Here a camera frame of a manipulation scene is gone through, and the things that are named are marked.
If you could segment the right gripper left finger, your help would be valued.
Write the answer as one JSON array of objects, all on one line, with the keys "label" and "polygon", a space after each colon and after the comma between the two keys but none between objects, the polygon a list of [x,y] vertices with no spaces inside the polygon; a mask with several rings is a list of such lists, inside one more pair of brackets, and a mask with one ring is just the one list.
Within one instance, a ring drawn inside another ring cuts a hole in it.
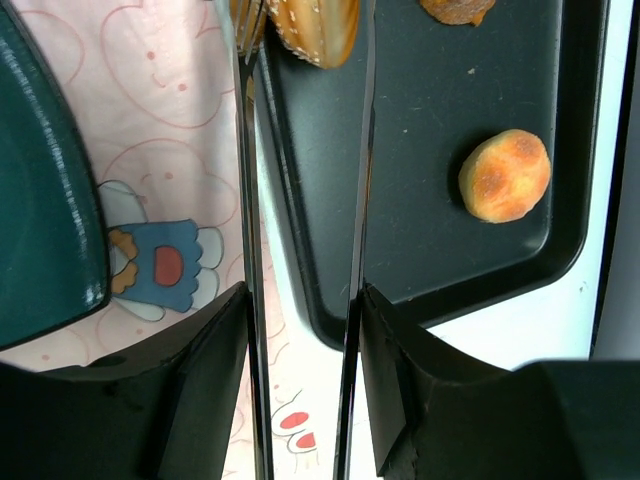
[{"label": "right gripper left finger", "polygon": [[218,479],[247,348],[236,284],[86,367],[1,368],[5,479]]}]

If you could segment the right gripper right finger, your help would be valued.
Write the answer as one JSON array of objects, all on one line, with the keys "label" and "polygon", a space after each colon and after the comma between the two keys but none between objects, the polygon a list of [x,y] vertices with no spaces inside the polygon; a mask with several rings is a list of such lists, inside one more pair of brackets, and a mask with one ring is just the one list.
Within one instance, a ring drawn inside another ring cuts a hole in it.
[{"label": "right gripper right finger", "polygon": [[635,479],[639,365],[538,361],[504,370],[361,296],[376,471],[386,479]]}]

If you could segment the sesame bun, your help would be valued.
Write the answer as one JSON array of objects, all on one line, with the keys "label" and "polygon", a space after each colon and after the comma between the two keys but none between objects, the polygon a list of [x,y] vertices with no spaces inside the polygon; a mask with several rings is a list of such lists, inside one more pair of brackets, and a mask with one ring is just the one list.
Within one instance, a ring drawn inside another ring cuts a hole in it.
[{"label": "sesame bun", "polygon": [[348,59],[357,36],[358,0],[272,0],[269,16],[284,46],[321,69]]}]

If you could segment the metal serving tongs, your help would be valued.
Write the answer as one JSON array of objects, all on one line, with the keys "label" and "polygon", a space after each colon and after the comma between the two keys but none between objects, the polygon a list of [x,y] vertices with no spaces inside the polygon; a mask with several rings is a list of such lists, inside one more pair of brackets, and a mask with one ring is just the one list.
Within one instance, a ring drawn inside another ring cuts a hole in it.
[{"label": "metal serving tongs", "polygon": [[[272,456],[271,407],[268,398],[266,318],[263,287],[261,232],[259,218],[258,169],[255,142],[253,72],[261,45],[259,29],[267,18],[262,1],[216,1],[214,7],[221,22],[224,41],[232,64],[236,102],[236,125],[240,171],[244,273],[250,303],[248,307],[249,359],[253,406],[255,475],[259,479],[274,476]],[[337,438],[333,476],[350,476],[353,413],[359,331],[362,319],[364,259],[367,213],[373,166],[376,90],[376,4],[368,2],[367,75],[365,82],[362,134],[359,160],[357,204],[351,262],[350,300],[344,337]]]}]

